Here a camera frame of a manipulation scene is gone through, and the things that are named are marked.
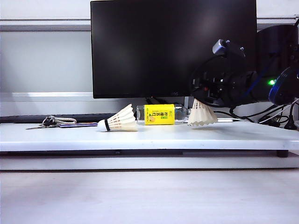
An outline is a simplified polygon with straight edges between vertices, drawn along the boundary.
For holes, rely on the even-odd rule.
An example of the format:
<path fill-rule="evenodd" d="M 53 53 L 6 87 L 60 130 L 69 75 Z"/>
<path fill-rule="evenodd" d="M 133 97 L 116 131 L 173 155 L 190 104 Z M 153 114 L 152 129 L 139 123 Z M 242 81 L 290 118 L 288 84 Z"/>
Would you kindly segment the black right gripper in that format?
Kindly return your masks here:
<path fill-rule="evenodd" d="M 197 100 L 207 105 L 246 105 L 257 103 L 258 100 L 246 91 L 255 81 L 257 73 L 209 72 L 205 78 L 191 78 L 191 93 Z"/>

